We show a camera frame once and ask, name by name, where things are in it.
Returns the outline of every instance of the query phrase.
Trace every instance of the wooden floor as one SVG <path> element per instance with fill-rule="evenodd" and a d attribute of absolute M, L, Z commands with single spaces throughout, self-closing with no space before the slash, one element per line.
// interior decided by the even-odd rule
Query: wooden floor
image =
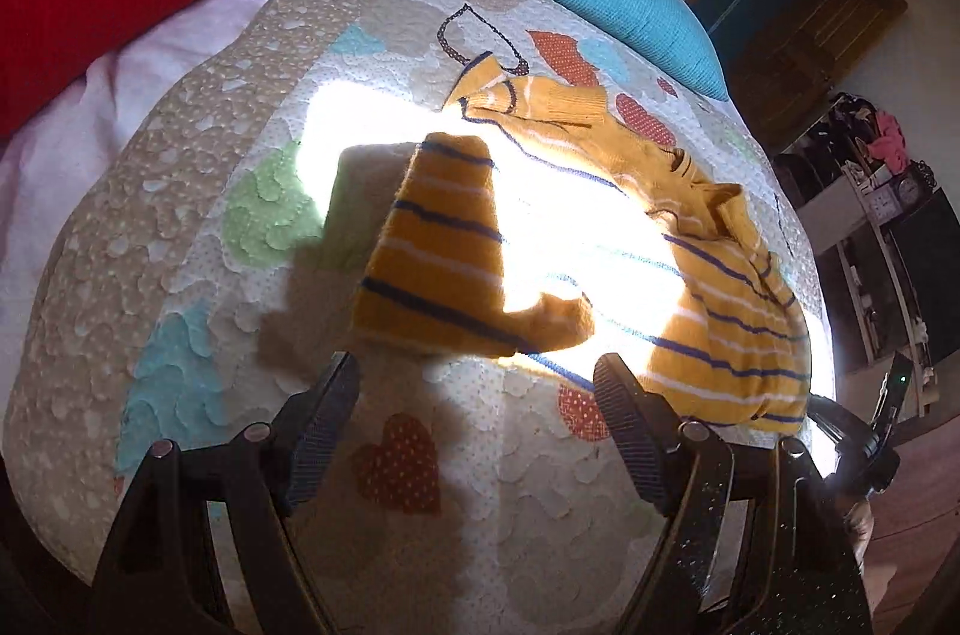
<path fill-rule="evenodd" d="M 960 417 L 896 451 L 894 482 L 872 499 L 876 524 L 866 563 L 896 565 L 874 614 L 877 635 L 910 612 L 960 535 Z"/>

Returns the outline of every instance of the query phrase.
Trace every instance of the black screen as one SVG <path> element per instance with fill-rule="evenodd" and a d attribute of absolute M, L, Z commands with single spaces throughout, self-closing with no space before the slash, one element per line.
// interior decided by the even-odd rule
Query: black screen
<path fill-rule="evenodd" d="M 940 189 L 891 233 L 917 292 L 935 364 L 960 348 L 960 222 Z"/>

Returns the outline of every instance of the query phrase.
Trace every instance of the teal pillow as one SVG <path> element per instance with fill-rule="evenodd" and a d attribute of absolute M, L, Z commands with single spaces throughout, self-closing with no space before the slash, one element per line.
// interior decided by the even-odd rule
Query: teal pillow
<path fill-rule="evenodd" d="M 688 89 L 727 101 L 707 31 L 683 0 L 554 0 L 660 67 Z"/>

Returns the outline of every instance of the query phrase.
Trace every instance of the patchwork quilt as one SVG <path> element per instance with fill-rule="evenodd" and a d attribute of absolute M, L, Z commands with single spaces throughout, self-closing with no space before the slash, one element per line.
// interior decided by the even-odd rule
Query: patchwork quilt
<path fill-rule="evenodd" d="M 163 97 L 51 253 L 4 440 L 17 499 L 59 560 L 92 579 L 152 440 L 225 442 L 349 347 L 360 401 L 320 493 L 288 525 L 338 627 L 610 630 L 662 520 L 637 498 L 589 384 L 349 330 L 410 157 L 445 130 L 440 106 L 487 51 L 510 76 L 603 86 L 637 134 L 741 184 L 808 321 L 814 383 L 832 381 L 808 241 L 733 114 L 550 0 L 271 0 Z M 256 629 L 222 507 L 211 518 L 238 624 Z M 718 557 L 734 562 L 736 547 Z"/>

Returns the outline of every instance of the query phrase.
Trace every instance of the metal screw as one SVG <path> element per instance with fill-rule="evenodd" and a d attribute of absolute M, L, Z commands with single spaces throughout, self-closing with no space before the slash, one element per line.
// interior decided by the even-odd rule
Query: metal screw
<path fill-rule="evenodd" d="M 171 451 L 174 450 L 174 444 L 163 438 L 162 440 L 155 440 L 150 443 L 150 456 L 157 459 L 162 459 L 168 455 Z"/>
<path fill-rule="evenodd" d="M 250 440 L 251 443 L 259 443 L 270 437 L 270 425 L 258 421 L 256 424 L 250 424 L 243 430 L 243 437 Z"/>
<path fill-rule="evenodd" d="M 685 421 L 680 424 L 680 434 L 694 443 L 703 443 L 710 437 L 710 430 L 699 421 Z"/>
<path fill-rule="evenodd" d="M 803 456 L 806 453 L 805 445 L 800 443 L 800 440 L 796 437 L 784 437 L 781 440 L 781 448 L 793 458 L 798 458 L 798 456 Z"/>

